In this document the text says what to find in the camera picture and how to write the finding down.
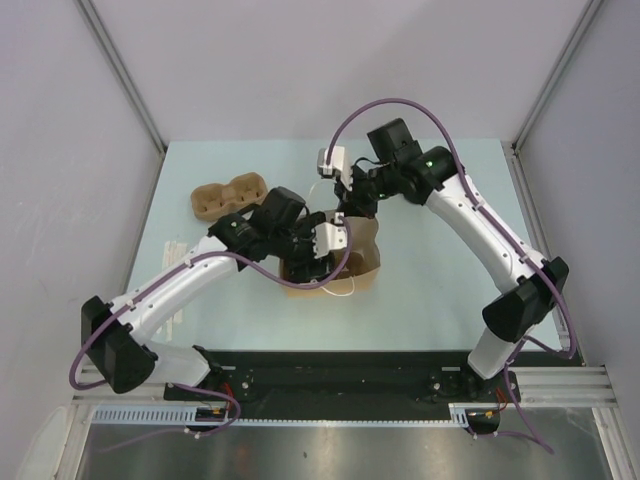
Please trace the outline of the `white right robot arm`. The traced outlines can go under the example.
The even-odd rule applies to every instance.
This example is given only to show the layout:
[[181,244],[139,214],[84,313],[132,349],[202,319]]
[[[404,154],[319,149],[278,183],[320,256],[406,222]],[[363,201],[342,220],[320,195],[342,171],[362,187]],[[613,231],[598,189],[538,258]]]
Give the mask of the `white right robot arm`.
[[482,311],[485,327],[467,358],[470,370],[461,376],[463,393],[484,401],[532,330],[563,307],[569,267],[515,234],[479,193],[451,146],[423,150],[400,118],[370,132],[369,140],[379,160],[375,168],[363,171],[331,141],[318,156],[318,172],[335,179],[339,212],[373,216],[380,201],[401,195],[443,220],[484,266],[500,294]]

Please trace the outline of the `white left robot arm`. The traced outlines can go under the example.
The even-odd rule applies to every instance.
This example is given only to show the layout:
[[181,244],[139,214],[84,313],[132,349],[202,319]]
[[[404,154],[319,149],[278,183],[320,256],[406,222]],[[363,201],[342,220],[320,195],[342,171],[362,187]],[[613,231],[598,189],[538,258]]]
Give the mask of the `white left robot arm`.
[[186,386],[197,398],[214,397],[221,376],[201,347],[153,342],[170,317],[211,284],[251,268],[297,290],[319,289],[341,266],[334,252],[349,250],[351,230],[342,211],[312,212],[285,187],[217,219],[172,266],[110,301],[99,296],[80,310],[81,347],[69,382],[78,391],[100,386],[129,393],[148,380]]

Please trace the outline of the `brown paper bag white handles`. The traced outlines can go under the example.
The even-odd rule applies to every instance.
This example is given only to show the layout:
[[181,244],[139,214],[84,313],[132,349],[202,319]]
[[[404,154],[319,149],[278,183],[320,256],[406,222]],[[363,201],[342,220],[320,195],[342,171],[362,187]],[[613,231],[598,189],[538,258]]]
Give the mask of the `brown paper bag white handles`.
[[312,290],[293,289],[281,285],[288,297],[348,297],[369,290],[381,267],[380,252],[376,244],[378,220],[350,217],[353,246],[340,274],[328,284]]

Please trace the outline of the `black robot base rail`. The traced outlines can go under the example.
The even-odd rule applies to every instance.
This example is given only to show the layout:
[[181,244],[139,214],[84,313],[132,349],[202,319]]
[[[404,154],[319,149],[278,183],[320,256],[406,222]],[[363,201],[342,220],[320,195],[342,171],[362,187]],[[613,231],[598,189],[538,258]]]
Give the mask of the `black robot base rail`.
[[477,376],[464,351],[204,353],[212,367],[195,391],[168,386],[169,401],[231,394],[245,420],[443,420],[453,403],[495,407],[519,398],[513,373]]

